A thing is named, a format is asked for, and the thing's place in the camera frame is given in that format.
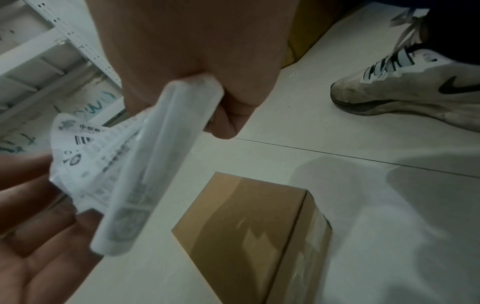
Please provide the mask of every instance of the cardboard box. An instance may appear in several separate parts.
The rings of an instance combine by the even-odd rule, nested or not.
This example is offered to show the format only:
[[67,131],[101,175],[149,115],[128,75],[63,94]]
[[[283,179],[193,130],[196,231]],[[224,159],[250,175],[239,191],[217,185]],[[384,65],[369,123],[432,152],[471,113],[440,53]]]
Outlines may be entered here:
[[288,36],[283,67],[297,62],[338,20],[343,11],[340,0],[300,0]]
[[332,228],[304,189],[215,173],[172,230],[223,304],[313,302]]

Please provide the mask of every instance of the shoelace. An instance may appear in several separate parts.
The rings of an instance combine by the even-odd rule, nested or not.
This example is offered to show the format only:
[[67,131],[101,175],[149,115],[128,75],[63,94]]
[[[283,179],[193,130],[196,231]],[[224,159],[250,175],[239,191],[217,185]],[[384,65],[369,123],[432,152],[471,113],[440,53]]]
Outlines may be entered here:
[[364,79],[367,76],[367,71],[369,71],[367,79],[370,79],[370,76],[372,74],[375,75],[375,70],[377,70],[377,65],[379,65],[379,64],[380,64],[379,76],[381,76],[383,74],[383,72],[385,72],[387,70],[388,64],[391,64],[393,66],[393,68],[395,69],[395,64],[393,62],[393,59],[397,58],[398,52],[404,47],[403,42],[404,42],[405,38],[412,31],[414,31],[417,27],[419,27],[422,24],[422,18],[414,16],[415,11],[416,11],[416,9],[406,10],[406,11],[402,12],[401,14],[399,14],[398,16],[395,16],[393,19],[390,20],[390,27],[397,27],[397,26],[401,26],[401,25],[404,25],[404,24],[410,24],[410,25],[402,32],[402,34],[400,35],[400,37],[396,41],[395,46],[393,47],[390,54],[365,71],[365,74],[363,76]]

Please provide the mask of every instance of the open palm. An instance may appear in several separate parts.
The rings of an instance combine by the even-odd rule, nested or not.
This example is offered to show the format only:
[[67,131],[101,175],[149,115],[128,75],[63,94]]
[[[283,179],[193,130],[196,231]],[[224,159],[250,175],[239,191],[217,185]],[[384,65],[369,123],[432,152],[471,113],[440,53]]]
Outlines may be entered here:
[[75,215],[48,180],[50,155],[0,156],[0,303],[64,303],[100,262],[89,249],[101,220]]

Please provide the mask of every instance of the hand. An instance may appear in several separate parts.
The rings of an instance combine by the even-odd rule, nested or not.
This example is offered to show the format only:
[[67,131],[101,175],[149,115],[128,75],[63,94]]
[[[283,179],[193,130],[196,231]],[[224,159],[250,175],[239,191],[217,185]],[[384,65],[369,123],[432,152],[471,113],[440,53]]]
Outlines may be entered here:
[[48,209],[61,195],[48,179],[51,162],[0,155],[0,235],[8,233],[0,239],[0,303],[64,303],[102,259],[89,249],[100,214],[75,216],[64,202]]
[[299,0],[86,0],[125,107],[153,105],[169,81],[210,72],[226,95],[206,131],[232,138],[277,81]]

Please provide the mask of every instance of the shoe sole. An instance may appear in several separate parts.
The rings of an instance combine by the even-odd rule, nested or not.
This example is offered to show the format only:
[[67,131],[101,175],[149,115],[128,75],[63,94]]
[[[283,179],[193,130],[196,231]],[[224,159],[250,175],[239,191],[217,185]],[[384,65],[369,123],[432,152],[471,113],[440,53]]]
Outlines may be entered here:
[[355,115],[372,116],[392,112],[409,112],[429,116],[462,129],[480,132],[480,116],[456,113],[452,110],[455,108],[454,103],[444,102],[432,105],[399,100],[373,100],[360,104],[349,104],[330,97],[339,109]]

